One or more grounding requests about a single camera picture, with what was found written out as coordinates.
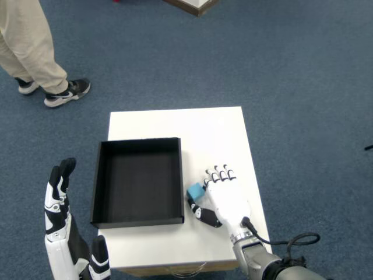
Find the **black tray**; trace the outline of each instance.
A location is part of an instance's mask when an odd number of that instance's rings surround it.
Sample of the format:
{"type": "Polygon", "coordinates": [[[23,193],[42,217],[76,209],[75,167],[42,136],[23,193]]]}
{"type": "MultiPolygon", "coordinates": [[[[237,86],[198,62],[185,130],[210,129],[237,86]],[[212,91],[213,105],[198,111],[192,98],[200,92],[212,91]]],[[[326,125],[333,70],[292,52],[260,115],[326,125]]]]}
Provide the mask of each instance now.
{"type": "Polygon", "coordinates": [[[184,222],[179,138],[101,142],[91,223],[100,229],[184,222]]]}

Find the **wire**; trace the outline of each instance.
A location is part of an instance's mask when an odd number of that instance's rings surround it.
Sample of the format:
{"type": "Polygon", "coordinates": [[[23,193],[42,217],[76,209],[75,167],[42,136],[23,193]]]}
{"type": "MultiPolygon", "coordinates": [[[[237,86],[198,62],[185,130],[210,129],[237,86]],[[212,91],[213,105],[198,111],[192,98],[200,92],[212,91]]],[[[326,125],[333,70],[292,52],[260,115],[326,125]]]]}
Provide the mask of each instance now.
{"type": "MultiPolygon", "coordinates": [[[[266,244],[269,244],[269,245],[274,245],[274,246],[276,246],[276,245],[286,245],[285,260],[287,260],[287,261],[294,261],[294,259],[292,259],[292,257],[291,257],[291,247],[293,245],[295,245],[295,246],[311,245],[311,244],[315,244],[315,243],[319,242],[320,238],[321,238],[320,235],[317,234],[317,233],[306,232],[306,233],[302,233],[302,234],[297,235],[296,237],[290,239],[289,241],[268,241],[268,240],[265,240],[262,237],[260,237],[260,235],[258,235],[258,231],[256,231],[256,229],[254,228],[254,225],[250,222],[250,219],[248,217],[244,217],[241,221],[241,224],[246,226],[252,232],[252,234],[255,235],[255,237],[258,238],[263,243],[266,243],[266,244]],[[315,238],[312,239],[312,240],[309,240],[309,241],[298,241],[300,239],[310,237],[310,236],[314,236],[315,238]]],[[[302,257],[300,259],[300,262],[304,263],[305,259],[302,257]]]]}

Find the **white table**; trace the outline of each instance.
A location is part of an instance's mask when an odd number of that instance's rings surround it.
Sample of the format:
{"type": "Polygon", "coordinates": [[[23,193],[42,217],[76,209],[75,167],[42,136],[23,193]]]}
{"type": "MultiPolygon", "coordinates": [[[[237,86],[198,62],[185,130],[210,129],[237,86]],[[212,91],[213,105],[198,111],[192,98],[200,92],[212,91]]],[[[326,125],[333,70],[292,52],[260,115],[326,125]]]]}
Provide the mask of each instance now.
{"type": "MultiPolygon", "coordinates": [[[[109,141],[163,137],[181,138],[184,194],[189,186],[202,182],[206,168],[228,164],[249,199],[251,221],[259,234],[269,239],[241,107],[112,112],[110,115],[109,141]]],[[[208,207],[205,198],[198,204],[208,207]]],[[[215,229],[198,221],[186,201],[184,208],[184,224],[99,230],[107,242],[110,265],[134,275],[163,273],[160,270],[138,273],[147,267],[204,262],[231,262],[236,266],[225,226],[215,229]]]]}

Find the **person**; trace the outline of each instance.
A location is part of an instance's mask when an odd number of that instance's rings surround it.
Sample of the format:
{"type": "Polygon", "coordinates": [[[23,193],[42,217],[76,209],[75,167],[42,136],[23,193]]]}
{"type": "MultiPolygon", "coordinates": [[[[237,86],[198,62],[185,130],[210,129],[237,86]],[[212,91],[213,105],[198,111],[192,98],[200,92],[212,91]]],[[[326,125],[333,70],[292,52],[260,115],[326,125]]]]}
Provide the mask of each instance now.
{"type": "Polygon", "coordinates": [[[53,40],[39,0],[0,0],[0,65],[23,95],[39,86],[44,104],[58,107],[90,90],[88,79],[67,80],[55,62],[53,40]]]}

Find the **black sneaker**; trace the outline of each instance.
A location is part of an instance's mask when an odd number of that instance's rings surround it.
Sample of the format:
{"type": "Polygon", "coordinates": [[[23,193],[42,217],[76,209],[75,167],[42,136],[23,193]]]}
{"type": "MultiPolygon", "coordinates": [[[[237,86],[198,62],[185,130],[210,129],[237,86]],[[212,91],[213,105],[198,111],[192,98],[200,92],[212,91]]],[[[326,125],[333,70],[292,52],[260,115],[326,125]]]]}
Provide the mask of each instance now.
{"type": "Polygon", "coordinates": [[[91,88],[87,79],[70,80],[67,90],[59,94],[46,93],[44,104],[48,107],[58,107],[71,100],[78,100],[83,97],[91,88]]]}
{"type": "Polygon", "coordinates": [[[31,81],[31,82],[28,82],[26,83],[24,80],[20,79],[20,78],[15,78],[18,82],[18,91],[20,94],[23,94],[23,95],[31,95],[38,87],[39,85],[37,83],[35,83],[35,81],[31,81]]]}

